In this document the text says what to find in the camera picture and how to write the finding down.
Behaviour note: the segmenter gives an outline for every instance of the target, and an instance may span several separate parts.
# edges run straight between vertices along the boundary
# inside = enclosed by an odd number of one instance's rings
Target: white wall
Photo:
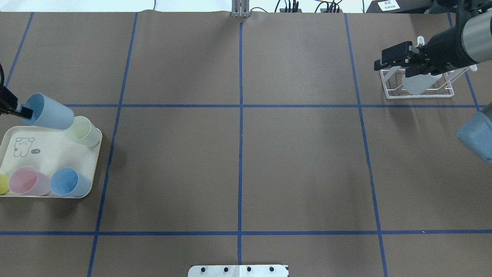
[[[156,0],[156,10],[159,11],[193,11],[206,12],[230,11],[231,0]],[[366,9],[370,0],[365,0]],[[277,0],[250,0],[250,8],[262,7],[273,12]],[[314,12],[319,2],[315,0],[300,0],[299,8],[303,12]],[[123,12],[152,9],[154,0],[0,0],[0,11],[41,11],[41,12]],[[279,8],[284,8],[281,0]],[[362,0],[343,0],[340,7],[344,12],[362,12]]]

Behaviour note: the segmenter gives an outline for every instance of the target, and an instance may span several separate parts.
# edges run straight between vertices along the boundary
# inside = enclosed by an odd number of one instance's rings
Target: yellow cup
[[[0,195],[8,191],[8,177],[0,174]]]

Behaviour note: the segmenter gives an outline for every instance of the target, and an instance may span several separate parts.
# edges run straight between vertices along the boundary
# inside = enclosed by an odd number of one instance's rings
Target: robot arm
[[[456,25],[434,35],[423,46],[406,41],[384,49],[374,70],[392,66],[406,68],[405,76],[439,75],[492,60],[492,0],[442,0],[458,4]]]
[[[17,97],[11,93],[3,84],[5,75],[0,64],[0,114],[13,114],[26,119],[32,118],[32,110],[17,104]]]

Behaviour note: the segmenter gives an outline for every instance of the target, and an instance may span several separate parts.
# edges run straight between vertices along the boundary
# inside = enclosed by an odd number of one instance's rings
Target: white tray
[[[21,139],[27,144],[18,146],[15,151],[16,139]],[[0,174],[10,177],[17,169],[30,166],[51,177],[57,170],[71,167],[91,180],[91,187],[80,197],[58,196],[52,192],[45,196],[30,196],[14,194],[11,191],[0,197],[82,198],[88,195],[94,181],[101,142],[102,133],[98,145],[87,147],[68,140],[60,130],[31,126],[10,128],[0,146]]]

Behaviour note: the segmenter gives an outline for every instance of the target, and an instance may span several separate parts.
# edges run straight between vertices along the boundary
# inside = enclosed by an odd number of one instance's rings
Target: light blue object
[[[56,195],[79,197],[89,191],[91,181],[73,168],[62,168],[51,177],[50,187]]]
[[[492,121],[476,112],[456,132],[456,137],[482,160],[492,164]]]
[[[70,108],[41,93],[33,94],[23,106],[32,109],[32,118],[22,119],[26,125],[66,130],[73,123],[74,115]]]

